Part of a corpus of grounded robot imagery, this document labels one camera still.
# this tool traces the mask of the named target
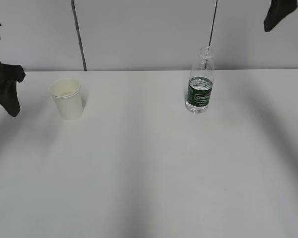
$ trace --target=white table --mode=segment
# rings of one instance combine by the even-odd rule
[[[48,86],[78,78],[63,121]],[[298,69],[28,72],[0,107],[0,238],[298,238]]]

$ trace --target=white paper cup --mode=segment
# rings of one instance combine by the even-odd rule
[[[80,90],[81,85],[72,78],[58,80],[50,86],[50,93],[65,120],[75,120],[82,115],[83,106]]]

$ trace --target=cup rim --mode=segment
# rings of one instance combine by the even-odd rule
[[[58,82],[60,82],[60,81],[65,81],[65,80],[69,80],[69,79],[74,80],[75,82],[77,82],[77,83],[79,84],[79,87],[77,88],[77,90],[75,90],[75,91],[74,91],[73,93],[71,93],[71,94],[67,94],[67,95],[64,95],[64,96],[55,95],[54,93],[52,93],[52,91],[51,91],[51,87],[52,87],[52,86],[54,86],[56,83],[58,83]],[[77,94],[77,93],[80,91],[80,89],[81,89],[81,84],[80,84],[75,78],[62,78],[62,79],[58,79],[58,80],[56,80],[55,82],[53,82],[53,83],[50,85],[50,87],[49,87],[49,91],[50,91],[51,95],[52,95],[53,97],[55,97],[55,98],[69,98],[69,97],[72,97],[72,96],[74,96],[75,94]]]

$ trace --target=clear plastic bottle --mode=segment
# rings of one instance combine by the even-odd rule
[[[215,72],[212,56],[212,47],[203,46],[200,59],[192,66],[186,101],[186,107],[192,113],[203,113],[208,107]]]

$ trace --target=green bottle label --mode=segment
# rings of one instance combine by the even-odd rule
[[[212,82],[207,78],[201,77],[200,79],[202,79],[206,82],[210,82],[212,84]],[[198,89],[193,88],[189,84],[187,101],[188,101],[188,103],[190,103],[193,106],[205,107],[209,103],[211,92],[212,92],[212,88],[210,88],[208,90],[198,90]]]

